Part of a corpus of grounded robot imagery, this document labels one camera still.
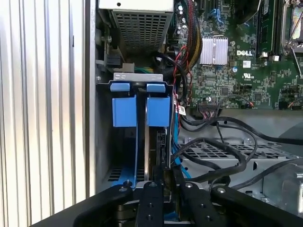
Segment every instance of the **capacitor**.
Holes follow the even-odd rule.
[[[267,65],[268,65],[268,61],[262,62],[262,66],[263,66],[263,67],[265,67],[265,66],[267,66]]]
[[[232,72],[234,72],[234,73],[238,72],[238,68],[237,67],[233,67],[232,68]]]

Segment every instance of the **dell logo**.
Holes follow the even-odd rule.
[[[252,56],[251,51],[237,51],[237,56]]]

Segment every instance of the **metal side panel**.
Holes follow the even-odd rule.
[[[84,0],[2,0],[0,226],[86,198]]]

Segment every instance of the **heatsink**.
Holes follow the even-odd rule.
[[[127,52],[153,52],[158,51],[165,40],[174,1],[101,0],[99,8],[110,10]]]
[[[201,65],[226,65],[228,58],[228,38],[210,36],[202,38],[203,47],[200,55]]]

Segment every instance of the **motherboard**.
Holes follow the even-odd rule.
[[[303,95],[303,78],[298,70],[303,67],[303,56],[283,55],[279,45],[278,50],[274,46],[277,2],[262,0],[258,12],[240,25],[234,21],[235,0],[195,2],[199,10],[203,51],[200,61],[192,69],[189,108],[216,105],[222,98],[237,94],[253,102],[253,107],[249,108],[283,110]],[[187,41],[187,26],[182,9],[178,8],[176,13],[181,46]],[[225,108],[248,106],[240,99],[230,99]],[[296,103],[291,109],[302,110],[303,106]]]

